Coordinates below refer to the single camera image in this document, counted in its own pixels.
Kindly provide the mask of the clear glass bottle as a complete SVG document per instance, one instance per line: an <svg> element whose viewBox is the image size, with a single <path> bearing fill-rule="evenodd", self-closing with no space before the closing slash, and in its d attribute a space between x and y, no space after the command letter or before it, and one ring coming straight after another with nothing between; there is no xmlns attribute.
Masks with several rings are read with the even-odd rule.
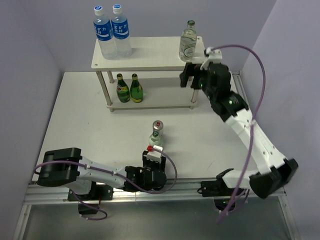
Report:
<svg viewBox="0 0 320 240"><path fill-rule="evenodd" d="M197 43L197 32L195 21L188 20L187 27L183 30L179 43L179 58L184 62L189 62L195 53Z"/></svg>
<svg viewBox="0 0 320 240"><path fill-rule="evenodd" d="M163 138L160 135L159 131L154 130L152 132L152 134L149 136L148 142L149 142L150 146L156 145L156 146L162 147L163 146Z"/></svg>

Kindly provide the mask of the green glass bottle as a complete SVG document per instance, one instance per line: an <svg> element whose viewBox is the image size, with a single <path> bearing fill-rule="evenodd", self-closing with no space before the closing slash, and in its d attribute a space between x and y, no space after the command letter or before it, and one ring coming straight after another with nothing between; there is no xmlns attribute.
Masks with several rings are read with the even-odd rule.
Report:
<svg viewBox="0 0 320 240"><path fill-rule="evenodd" d="M132 78L132 82L130 86L131 99L135 103L141 103L144 99L144 91L138 80L138 75L136 73L133 73L131 78Z"/></svg>
<svg viewBox="0 0 320 240"><path fill-rule="evenodd" d="M127 103L130 101L131 95L128 85L123 79L123 75L118 73L117 77L117 86L116 86L116 93L117 97L122 103Z"/></svg>

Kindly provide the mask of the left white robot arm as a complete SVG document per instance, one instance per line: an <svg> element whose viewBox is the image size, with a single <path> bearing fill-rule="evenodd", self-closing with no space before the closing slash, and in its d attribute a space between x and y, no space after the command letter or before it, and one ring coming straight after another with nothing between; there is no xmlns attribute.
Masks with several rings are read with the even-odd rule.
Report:
<svg viewBox="0 0 320 240"><path fill-rule="evenodd" d="M166 182L166 157L142 153L142 166L109 167L81 156L76 147L47 151L40 166L37 184L64 186L86 200L96 197L96 183L104 183L125 192L159 191Z"/></svg>

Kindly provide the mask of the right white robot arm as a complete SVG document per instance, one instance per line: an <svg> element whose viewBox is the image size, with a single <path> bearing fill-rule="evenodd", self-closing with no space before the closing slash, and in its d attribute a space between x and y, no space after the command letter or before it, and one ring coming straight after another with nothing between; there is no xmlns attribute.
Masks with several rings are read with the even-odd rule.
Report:
<svg viewBox="0 0 320 240"><path fill-rule="evenodd" d="M202 90L211 108L239 136L250 150L256 171L229 168L216 177L216 189L222 195L233 189L250 189L259 198L269 195L289 183L299 165L294 158L286 158L253 120L253 113L241 95L231 89L231 73L222 63L210 63L207 69L187 62L179 75L180 86L185 88L190 77L191 88Z"/></svg>

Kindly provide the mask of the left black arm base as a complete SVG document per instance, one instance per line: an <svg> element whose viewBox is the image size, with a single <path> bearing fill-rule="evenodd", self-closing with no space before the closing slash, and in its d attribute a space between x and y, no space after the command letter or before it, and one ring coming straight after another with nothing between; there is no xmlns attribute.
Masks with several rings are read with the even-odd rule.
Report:
<svg viewBox="0 0 320 240"><path fill-rule="evenodd" d="M113 188L108 185L97 185L95 190L85 195L77 195L82 201L110 201L113 198Z"/></svg>

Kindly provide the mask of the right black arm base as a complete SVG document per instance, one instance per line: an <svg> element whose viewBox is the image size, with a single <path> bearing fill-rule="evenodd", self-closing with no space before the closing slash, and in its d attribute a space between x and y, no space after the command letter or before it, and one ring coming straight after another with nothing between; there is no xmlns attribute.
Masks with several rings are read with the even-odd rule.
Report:
<svg viewBox="0 0 320 240"><path fill-rule="evenodd" d="M231 197L234 188L229 188L222 179L201 181L197 193L202 197Z"/></svg>

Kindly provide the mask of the white two-tier shelf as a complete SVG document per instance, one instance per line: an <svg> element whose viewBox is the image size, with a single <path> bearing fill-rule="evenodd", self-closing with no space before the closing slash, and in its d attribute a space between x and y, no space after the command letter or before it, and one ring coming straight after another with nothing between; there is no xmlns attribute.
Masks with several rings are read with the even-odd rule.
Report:
<svg viewBox="0 0 320 240"><path fill-rule="evenodd" d="M132 55L105 59L101 48L95 44L91 68L102 87L107 108L115 110L190 108L197 105L198 92L190 87L180 87L180 73L185 62L179 58L180 37L133 37L130 40ZM137 74L144 91L141 103L130 100L120 102L117 92L117 74L122 74L130 85L132 74Z"/></svg>

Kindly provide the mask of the rear red silver can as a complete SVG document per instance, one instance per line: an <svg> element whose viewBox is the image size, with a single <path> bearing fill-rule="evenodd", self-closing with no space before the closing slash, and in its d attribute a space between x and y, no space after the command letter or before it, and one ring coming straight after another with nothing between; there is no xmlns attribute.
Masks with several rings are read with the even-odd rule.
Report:
<svg viewBox="0 0 320 240"><path fill-rule="evenodd" d="M152 124L152 131L157 131L160 136L164 134L164 124L160 120L156 120Z"/></svg>

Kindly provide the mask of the right blue-label water bottle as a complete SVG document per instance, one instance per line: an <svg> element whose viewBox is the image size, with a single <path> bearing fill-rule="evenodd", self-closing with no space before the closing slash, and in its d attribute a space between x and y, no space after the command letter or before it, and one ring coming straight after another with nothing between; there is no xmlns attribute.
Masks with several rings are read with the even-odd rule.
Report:
<svg viewBox="0 0 320 240"><path fill-rule="evenodd" d="M111 19L111 26L118 54L125 58L132 55L132 47L130 42L130 31L127 17L123 14L120 4L112 6L114 16Z"/></svg>

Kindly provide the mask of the blue-label water bottle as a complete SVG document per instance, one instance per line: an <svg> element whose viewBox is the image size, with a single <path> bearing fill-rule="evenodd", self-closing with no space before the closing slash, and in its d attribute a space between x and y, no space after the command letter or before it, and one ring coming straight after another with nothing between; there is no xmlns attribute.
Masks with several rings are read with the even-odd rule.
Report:
<svg viewBox="0 0 320 240"><path fill-rule="evenodd" d="M107 60L114 59L117 56L117 47L111 21L101 5L94 7L94 15L93 25L102 56Z"/></svg>
<svg viewBox="0 0 320 240"><path fill-rule="evenodd" d="M111 19L111 26L118 54L125 58L132 55L132 47L130 42L130 31L127 17L123 14L120 4L112 6L114 16Z"/></svg>

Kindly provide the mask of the left blue-label water bottle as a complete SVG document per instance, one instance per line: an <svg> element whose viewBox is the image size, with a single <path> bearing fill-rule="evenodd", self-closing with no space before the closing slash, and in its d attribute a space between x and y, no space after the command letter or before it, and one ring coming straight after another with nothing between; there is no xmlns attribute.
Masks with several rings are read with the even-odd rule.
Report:
<svg viewBox="0 0 320 240"><path fill-rule="evenodd" d="M111 21L101 5L94 7L94 15L93 25L102 56L107 60L114 59L117 56L117 47Z"/></svg>

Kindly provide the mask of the aluminium right rail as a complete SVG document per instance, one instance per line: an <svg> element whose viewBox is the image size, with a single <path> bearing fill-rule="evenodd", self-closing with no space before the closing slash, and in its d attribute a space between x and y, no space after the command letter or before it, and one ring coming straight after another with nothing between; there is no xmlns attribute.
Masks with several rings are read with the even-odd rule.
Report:
<svg viewBox="0 0 320 240"><path fill-rule="evenodd" d="M232 71L231 72L232 77L233 77L233 82L235 84L235 88L237 90L237 93L241 95L241 97L248 102L246 93L245 93L245 89L242 83L242 79L241 79L241 75L240 75L240 71Z"/></svg>

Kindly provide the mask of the aluminium rail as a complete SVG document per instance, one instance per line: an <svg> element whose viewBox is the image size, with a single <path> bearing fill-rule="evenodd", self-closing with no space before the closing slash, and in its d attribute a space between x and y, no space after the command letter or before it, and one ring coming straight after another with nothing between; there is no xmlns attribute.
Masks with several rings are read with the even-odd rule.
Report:
<svg viewBox="0 0 320 240"><path fill-rule="evenodd" d="M246 93L245 93L245 89L242 83L242 79L241 79L241 75L240 75L240 71L232 71L231 72L232 77L233 77L233 82L235 84L235 88L237 90L237 93L241 95L241 97L248 102Z"/></svg>
<svg viewBox="0 0 320 240"><path fill-rule="evenodd" d="M148 194L145 192L124 192L114 189L111 200L102 200L101 203L126 203L126 202L162 202L162 201L187 201L203 200L197 192L201 182L205 179L178 179L176 184L169 191L161 194ZM70 204L68 200L69 190L66 187L43 187L30 184L24 196L24 205L54 205Z"/></svg>

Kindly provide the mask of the aluminium front rail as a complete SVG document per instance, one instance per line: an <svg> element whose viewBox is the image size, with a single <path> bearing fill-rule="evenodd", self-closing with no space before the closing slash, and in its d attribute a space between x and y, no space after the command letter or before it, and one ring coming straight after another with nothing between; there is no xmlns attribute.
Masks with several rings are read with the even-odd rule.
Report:
<svg viewBox="0 0 320 240"><path fill-rule="evenodd" d="M101 203L126 203L126 202L162 202L162 201L187 201L203 200L197 192L201 182L205 179L178 179L176 184L169 191L161 194L148 194L145 192L124 192L114 189L111 200L102 200ZM69 190L66 187L43 187L30 184L24 196L24 205L54 205L70 204L68 200Z"/></svg>

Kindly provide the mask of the black box under rail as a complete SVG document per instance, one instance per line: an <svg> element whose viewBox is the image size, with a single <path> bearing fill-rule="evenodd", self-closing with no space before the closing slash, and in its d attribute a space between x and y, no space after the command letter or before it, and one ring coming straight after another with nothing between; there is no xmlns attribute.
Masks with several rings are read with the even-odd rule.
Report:
<svg viewBox="0 0 320 240"><path fill-rule="evenodd" d="M78 204L78 213L80 215L91 216L96 215L98 213L98 209L100 208L99 204L88 204L90 207L83 205L82 203Z"/></svg>

